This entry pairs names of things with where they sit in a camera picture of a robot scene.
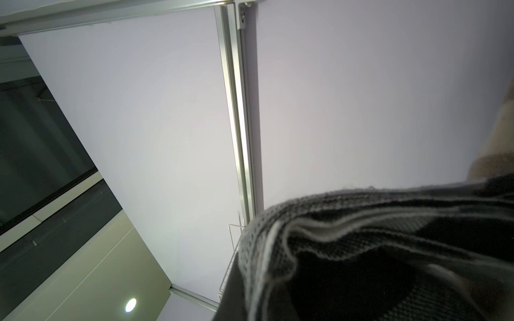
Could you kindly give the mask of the black cream checked scarf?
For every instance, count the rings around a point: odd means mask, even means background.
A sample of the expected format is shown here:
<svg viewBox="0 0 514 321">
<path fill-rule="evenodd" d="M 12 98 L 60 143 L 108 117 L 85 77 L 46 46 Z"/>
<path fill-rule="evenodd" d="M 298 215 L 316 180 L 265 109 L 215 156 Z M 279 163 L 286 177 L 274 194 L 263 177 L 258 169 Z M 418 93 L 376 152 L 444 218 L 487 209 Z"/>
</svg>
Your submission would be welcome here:
<svg viewBox="0 0 514 321">
<path fill-rule="evenodd" d="M 513 175 L 291 199 L 244 230 L 216 320 L 512 320 Z"/>
</svg>

